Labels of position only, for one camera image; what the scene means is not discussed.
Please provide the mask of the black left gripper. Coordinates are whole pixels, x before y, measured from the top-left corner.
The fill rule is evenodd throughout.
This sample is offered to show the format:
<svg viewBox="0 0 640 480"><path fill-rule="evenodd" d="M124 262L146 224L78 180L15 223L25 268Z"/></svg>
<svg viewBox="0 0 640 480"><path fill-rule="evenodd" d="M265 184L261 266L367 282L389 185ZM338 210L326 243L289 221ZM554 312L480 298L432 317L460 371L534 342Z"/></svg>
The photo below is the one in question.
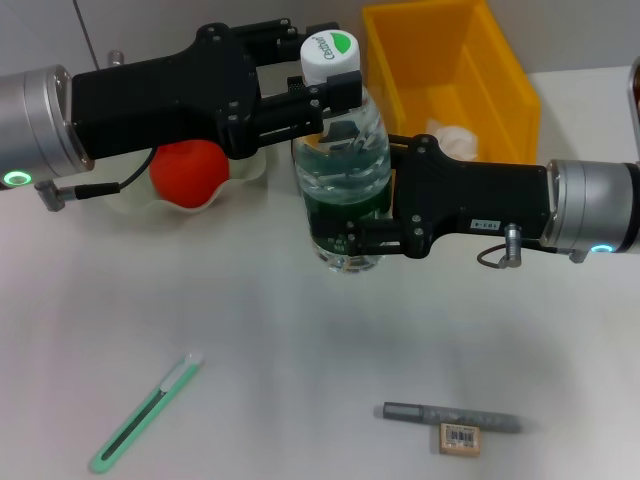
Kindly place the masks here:
<svg viewBox="0 0 640 480"><path fill-rule="evenodd" d="M328 22L300 33L288 18L232 31L214 23L176 54L79 74L72 80L75 132L92 160L194 139L216 143L231 159L248 158L258 149L256 65L298 61L307 38L336 29Z"/></svg>

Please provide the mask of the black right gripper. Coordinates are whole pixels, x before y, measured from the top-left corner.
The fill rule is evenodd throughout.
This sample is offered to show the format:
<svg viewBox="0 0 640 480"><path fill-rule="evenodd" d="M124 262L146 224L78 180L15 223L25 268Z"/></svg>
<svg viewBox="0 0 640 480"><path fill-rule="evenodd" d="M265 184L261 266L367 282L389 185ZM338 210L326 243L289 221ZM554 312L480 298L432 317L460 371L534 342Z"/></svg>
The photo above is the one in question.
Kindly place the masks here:
<svg viewBox="0 0 640 480"><path fill-rule="evenodd" d="M503 238L519 228L526 249L550 252L541 237L550 219L542 166L466 162L443 153L432 135L388 135L393 149L394 219L360 219L346 226L350 256L422 259L449 234Z"/></svg>

